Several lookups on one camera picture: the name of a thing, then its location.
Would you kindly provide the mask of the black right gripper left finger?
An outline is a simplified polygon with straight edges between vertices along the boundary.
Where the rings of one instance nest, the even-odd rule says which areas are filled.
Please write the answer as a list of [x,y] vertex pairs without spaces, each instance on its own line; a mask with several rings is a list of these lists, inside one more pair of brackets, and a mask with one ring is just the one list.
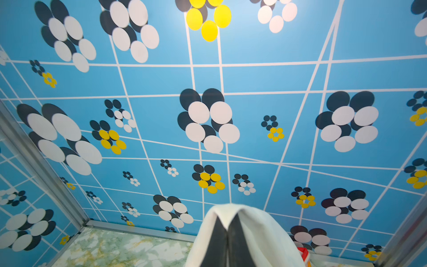
[[219,218],[216,219],[208,246],[208,266],[226,267],[228,253],[228,232]]

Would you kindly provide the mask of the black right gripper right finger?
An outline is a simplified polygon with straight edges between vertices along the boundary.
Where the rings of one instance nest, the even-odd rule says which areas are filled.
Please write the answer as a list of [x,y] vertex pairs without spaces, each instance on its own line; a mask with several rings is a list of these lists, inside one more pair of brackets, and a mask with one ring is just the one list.
[[238,214],[228,229],[228,264],[229,267],[255,267]]

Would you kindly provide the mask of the white cloth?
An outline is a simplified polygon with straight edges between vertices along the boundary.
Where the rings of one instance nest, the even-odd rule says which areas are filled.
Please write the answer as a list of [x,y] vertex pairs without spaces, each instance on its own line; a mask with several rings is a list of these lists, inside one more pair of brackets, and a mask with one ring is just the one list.
[[187,267],[208,267],[208,246],[216,219],[228,232],[236,214],[256,267],[304,266],[296,245],[271,215],[246,205],[223,204],[212,207],[205,216],[187,257]]

